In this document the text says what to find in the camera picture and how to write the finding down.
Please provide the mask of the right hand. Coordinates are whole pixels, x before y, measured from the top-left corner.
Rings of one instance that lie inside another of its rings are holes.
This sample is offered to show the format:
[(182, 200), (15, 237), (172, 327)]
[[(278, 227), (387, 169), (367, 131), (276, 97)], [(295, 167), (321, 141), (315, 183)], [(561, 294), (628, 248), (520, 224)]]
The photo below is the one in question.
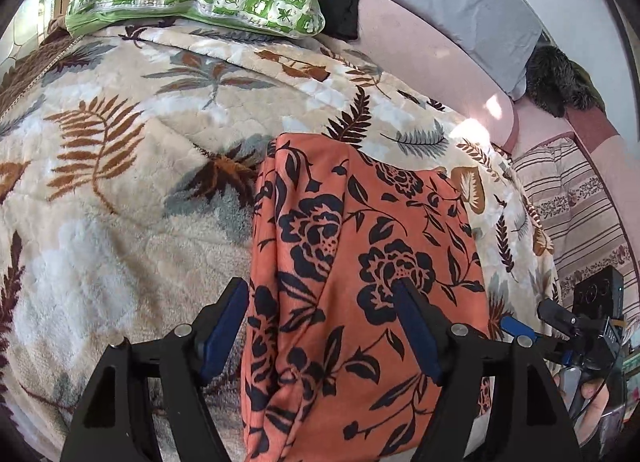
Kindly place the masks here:
[(608, 405), (610, 392), (603, 378), (593, 378), (583, 382), (579, 387), (582, 398), (585, 399), (584, 413), (574, 425), (574, 432), (578, 442), (583, 445), (593, 436), (602, 418), (602, 414)]

